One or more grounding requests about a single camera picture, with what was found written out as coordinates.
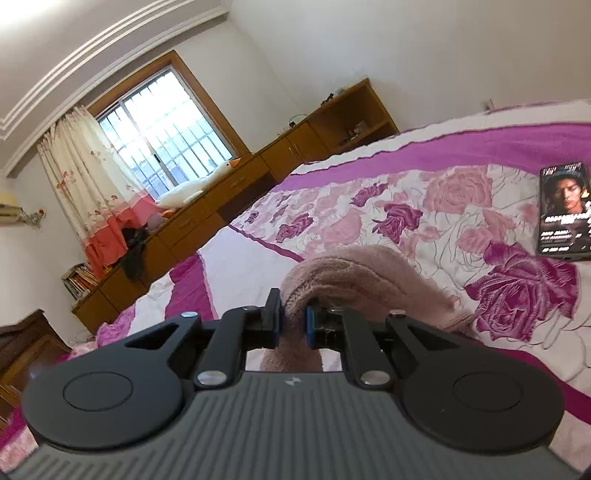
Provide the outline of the pink knitted cardigan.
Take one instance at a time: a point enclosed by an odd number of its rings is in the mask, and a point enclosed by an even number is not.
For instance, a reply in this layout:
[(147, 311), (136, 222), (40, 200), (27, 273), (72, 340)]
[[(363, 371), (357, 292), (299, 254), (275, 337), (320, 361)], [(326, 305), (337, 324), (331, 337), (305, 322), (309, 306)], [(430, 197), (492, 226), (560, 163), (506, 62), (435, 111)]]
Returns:
[(383, 322), (395, 310), (448, 332), (473, 321), (402, 255), (380, 245), (339, 247), (305, 259), (283, 279), (280, 299), (286, 326), (279, 345), (263, 354), (260, 369), (266, 372), (322, 371), (321, 353), (304, 339), (305, 307), (314, 300), (352, 308), (370, 322)]

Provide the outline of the pink plush toy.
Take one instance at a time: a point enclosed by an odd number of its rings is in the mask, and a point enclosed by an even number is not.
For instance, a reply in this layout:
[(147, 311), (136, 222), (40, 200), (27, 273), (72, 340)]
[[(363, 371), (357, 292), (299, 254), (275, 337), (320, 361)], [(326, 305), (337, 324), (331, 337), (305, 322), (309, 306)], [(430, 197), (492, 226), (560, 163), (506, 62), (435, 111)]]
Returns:
[(174, 216), (174, 214), (175, 214), (175, 212), (173, 210), (166, 210), (164, 212), (156, 212), (148, 218), (148, 220), (145, 224), (145, 228), (149, 232), (156, 231), (162, 225), (164, 225), (167, 221), (169, 221)]

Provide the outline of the black garment on cabinet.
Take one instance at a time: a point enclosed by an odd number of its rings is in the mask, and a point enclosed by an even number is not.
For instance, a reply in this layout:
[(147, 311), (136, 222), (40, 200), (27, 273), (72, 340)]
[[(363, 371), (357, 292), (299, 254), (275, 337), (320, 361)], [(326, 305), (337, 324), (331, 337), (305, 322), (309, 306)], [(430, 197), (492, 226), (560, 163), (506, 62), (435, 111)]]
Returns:
[(122, 234), (127, 253), (120, 260), (121, 267), (129, 280), (136, 281), (144, 269), (143, 252), (149, 234), (145, 227), (125, 227), (122, 229)]

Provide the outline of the white goose plush toy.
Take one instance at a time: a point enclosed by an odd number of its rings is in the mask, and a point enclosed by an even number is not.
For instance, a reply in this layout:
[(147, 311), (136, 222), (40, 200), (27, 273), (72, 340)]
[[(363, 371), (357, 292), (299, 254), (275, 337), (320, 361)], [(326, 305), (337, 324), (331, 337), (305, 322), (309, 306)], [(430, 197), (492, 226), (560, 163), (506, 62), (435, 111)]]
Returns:
[(176, 210), (185, 207), (190, 202), (194, 201), (211, 190), (217, 183), (221, 182), (225, 177), (228, 177), (240, 163), (240, 158), (224, 162), (218, 166), (211, 174), (205, 177), (188, 180), (177, 185), (169, 190), (167, 193), (161, 195), (156, 200), (156, 205), (164, 210)]

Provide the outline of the row of books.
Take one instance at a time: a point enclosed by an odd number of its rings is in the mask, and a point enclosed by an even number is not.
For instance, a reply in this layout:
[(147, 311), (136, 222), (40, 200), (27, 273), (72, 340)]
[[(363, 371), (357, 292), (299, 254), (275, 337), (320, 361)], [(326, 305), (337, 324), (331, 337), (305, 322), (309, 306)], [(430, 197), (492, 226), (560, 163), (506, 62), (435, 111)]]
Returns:
[(61, 277), (61, 280), (76, 301), (82, 299), (99, 284), (99, 280), (86, 263), (74, 265)]

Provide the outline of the purple floral bedspread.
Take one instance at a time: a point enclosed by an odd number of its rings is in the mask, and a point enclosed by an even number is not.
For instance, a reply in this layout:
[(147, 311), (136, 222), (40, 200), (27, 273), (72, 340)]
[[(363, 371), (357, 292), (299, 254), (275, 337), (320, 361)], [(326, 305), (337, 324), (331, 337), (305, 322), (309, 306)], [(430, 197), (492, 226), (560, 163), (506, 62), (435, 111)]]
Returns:
[[(566, 412), (543, 465), (536, 452), (518, 459), (520, 479), (570, 479), (590, 464), (590, 265), (536, 252), (539, 171), (590, 159), (586, 101), (523, 107), (446, 121), (298, 167), (214, 238), (175, 265), (113, 325), (106, 345), (182, 308), (207, 318), (225, 307), (263, 298), (291, 267), (349, 245), (381, 245), (402, 255), (469, 314), (467, 334), (554, 374)], [(165, 455), (140, 453), (107, 465), (41, 452), (22, 429), (1, 452), (15, 479), (378, 479), (388, 464), (406, 479), (501, 479), (493, 459), (452, 460), (439, 446), (412, 450), (369, 432), (363, 415), (346, 453), (329, 425), (342, 408), (305, 427), (308, 445), (263, 438), (269, 425), (252, 405), (225, 444), (190, 435)]]

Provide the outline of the floral orange curtain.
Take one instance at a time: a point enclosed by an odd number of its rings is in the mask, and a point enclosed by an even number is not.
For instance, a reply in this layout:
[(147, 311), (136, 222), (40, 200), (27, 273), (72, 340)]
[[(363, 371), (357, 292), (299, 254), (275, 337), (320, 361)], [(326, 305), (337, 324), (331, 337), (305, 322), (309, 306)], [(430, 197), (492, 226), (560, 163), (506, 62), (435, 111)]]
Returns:
[(37, 151), (91, 269), (102, 278), (128, 251), (123, 229), (143, 227), (162, 209), (84, 107), (56, 121)]

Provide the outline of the barred window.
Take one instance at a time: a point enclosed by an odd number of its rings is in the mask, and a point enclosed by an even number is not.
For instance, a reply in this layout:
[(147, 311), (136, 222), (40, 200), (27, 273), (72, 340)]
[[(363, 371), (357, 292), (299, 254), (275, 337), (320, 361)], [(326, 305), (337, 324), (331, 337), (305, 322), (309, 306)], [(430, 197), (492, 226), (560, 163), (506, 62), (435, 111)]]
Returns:
[(87, 110), (135, 178), (157, 199), (252, 153), (183, 59), (170, 51)]

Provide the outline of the long wooden cabinet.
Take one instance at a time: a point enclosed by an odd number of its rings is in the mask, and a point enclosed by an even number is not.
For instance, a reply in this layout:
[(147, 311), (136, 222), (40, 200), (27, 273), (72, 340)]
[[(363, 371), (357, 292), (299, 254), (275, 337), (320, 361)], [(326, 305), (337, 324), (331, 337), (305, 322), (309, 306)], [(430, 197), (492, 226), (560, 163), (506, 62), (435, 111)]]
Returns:
[(283, 181), (302, 163), (321, 161), (399, 133), (385, 105), (365, 79), (305, 116), (300, 123), (247, 160), (154, 233), (142, 251), (139, 278), (120, 266), (72, 308), (90, 333), (111, 323), (145, 294), (156, 280), (204, 245), (253, 201)]

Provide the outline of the dark wooden headboard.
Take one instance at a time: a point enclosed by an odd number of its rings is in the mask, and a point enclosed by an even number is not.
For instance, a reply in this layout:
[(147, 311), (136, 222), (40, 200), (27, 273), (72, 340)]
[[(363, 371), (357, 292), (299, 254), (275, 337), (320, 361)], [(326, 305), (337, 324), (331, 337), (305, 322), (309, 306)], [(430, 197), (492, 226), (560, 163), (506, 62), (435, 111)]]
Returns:
[(41, 309), (17, 324), (3, 326), (0, 334), (1, 433), (4, 433), (28, 382), (68, 356), (71, 349), (57, 335)]

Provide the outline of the wall air conditioner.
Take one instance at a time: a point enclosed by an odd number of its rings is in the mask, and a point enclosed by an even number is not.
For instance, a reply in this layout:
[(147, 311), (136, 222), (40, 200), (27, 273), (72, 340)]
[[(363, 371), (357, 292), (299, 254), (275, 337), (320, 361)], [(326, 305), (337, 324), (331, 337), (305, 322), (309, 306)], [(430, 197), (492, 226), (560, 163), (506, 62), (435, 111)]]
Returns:
[(39, 228), (45, 215), (43, 209), (26, 213), (14, 195), (8, 192), (0, 194), (1, 225), (26, 224), (32, 228)]

